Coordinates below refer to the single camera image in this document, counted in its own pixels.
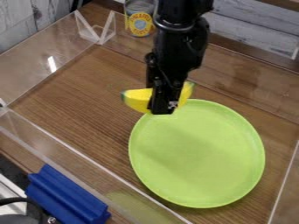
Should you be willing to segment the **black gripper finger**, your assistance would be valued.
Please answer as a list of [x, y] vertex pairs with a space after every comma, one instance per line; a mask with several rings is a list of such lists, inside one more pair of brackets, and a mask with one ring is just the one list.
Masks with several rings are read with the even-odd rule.
[[153, 81], [152, 95], [146, 108], [153, 115], [169, 115], [178, 106], [182, 85], [168, 85], [162, 80]]

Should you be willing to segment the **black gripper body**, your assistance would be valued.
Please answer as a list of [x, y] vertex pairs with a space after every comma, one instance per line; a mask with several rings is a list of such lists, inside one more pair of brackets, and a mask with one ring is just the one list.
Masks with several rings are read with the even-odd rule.
[[200, 67], [210, 34], [201, 15], [212, 9], [213, 0], [157, 0], [153, 48], [144, 57], [149, 88], [154, 79], [180, 85], [188, 72]]

